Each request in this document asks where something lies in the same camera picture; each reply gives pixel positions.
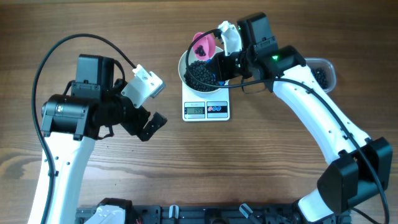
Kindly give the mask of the pink scoop blue handle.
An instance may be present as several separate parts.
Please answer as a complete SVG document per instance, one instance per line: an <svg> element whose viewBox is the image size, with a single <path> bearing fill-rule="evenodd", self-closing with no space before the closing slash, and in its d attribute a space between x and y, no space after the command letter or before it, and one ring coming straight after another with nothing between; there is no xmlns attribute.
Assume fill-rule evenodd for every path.
<svg viewBox="0 0 398 224"><path fill-rule="evenodd" d="M190 48L190 51L187 52L188 63L189 63L189 59L204 60L207 63L207 61L212 59L212 57L215 55L215 49L216 49L215 39L211 36L211 34L208 34L208 35L200 38L200 36L202 34L203 34L202 32L198 32L193 37L193 41L196 41L196 42L192 45L192 47ZM200 57L197 54L195 54L195 50L199 45L203 46L203 48L206 52L206 56ZM187 67L187 72L189 75L191 74L191 71L189 70L188 67ZM213 88L219 88L219 86L221 86L221 84L219 86L217 86L217 85L208 85L208 86L211 86Z"/></svg>

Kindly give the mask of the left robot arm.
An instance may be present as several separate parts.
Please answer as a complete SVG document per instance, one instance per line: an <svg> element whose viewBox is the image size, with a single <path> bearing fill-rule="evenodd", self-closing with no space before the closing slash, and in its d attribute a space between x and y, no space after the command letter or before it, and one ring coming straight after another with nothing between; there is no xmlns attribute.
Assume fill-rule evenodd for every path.
<svg viewBox="0 0 398 224"><path fill-rule="evenodd" d="M101 127L120 124L131 136L148 141L167 122L142 105L164 89L164 82L141 65L133 68L131 81L115 80L114 69L120 66L113 58L79 55L68 90L43 105L41 130L50 155L41 162L29 223L75 221L83 174Z"/></svg>

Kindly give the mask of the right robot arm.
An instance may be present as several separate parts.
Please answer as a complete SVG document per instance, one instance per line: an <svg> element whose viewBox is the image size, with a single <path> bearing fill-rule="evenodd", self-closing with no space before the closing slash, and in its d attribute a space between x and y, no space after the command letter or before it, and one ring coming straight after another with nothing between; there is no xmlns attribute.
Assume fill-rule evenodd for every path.
<svg viewBox="0 0 398 224"><path fill-rule="evenodd" d="M328 165L316 189L298 201L307 223L355 210L365 200L385 197L392 147L373 139L336 106L314 78L306 60L293 46L279 47L267 16L258 12L214 31L224 51L208 68L218 80L236 76L249 84L263 83L298 116L318 143Z"/></svg>

